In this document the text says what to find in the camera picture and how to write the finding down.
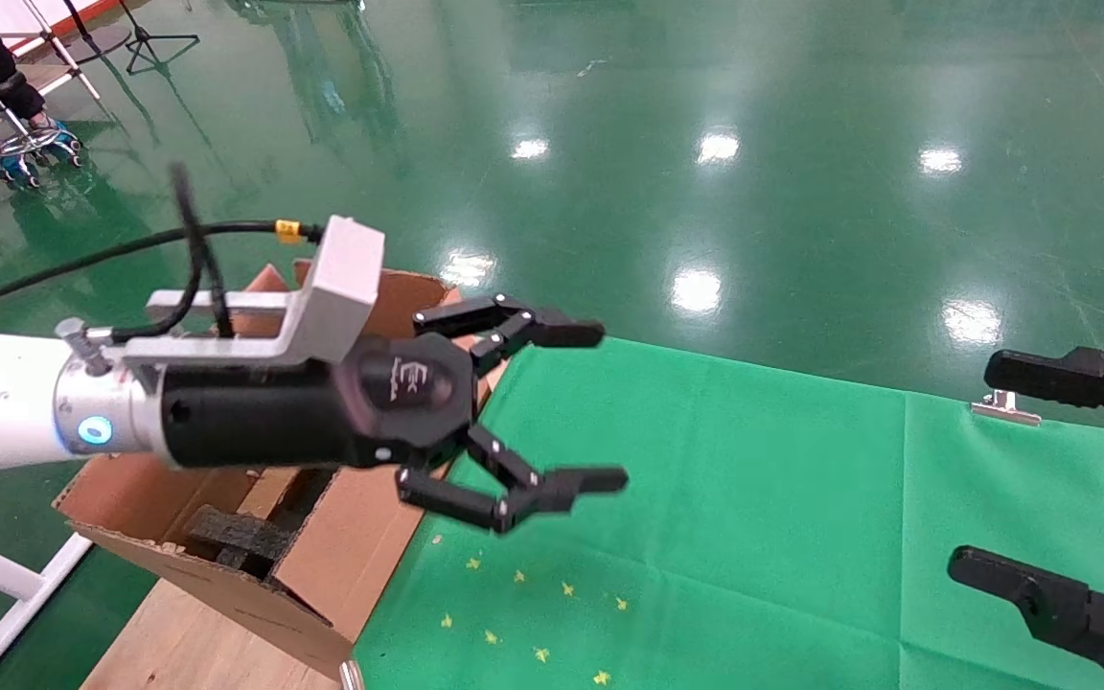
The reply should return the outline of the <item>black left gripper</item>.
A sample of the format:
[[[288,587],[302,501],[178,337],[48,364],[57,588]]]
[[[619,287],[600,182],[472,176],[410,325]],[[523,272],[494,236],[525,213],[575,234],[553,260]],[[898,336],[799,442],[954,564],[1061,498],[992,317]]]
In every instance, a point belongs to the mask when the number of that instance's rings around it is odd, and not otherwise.
[[[164,452],[187,469],[373,468],[465,452],[503,493],[437,479],[425,461],[399,468],[399,500],[502,537],[534,514],[569,514],[580,496],[627,488],[618,466],[538,471],[491,429],[470,425],[477,376],[527,344],[597,348],[599,320],[496,293],[416,311],[413,331],[364,336],[335,363],[170,367],[159,404]],[[476,337],[468,350],[452,342],[466,336]]]

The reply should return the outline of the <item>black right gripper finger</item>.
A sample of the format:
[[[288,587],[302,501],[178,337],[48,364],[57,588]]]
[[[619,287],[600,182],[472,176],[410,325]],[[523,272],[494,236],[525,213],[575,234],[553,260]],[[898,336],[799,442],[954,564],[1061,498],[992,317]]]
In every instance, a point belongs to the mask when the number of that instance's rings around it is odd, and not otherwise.
[[[1059,358],[999,350],[984,371],[989,388],[1082,408],[1104,408],[1104,351],[1076,348]]]
[[[978,546],[956,546],[948,577],[1020,612],[1031,637],[1104,669],[1104,593]]]

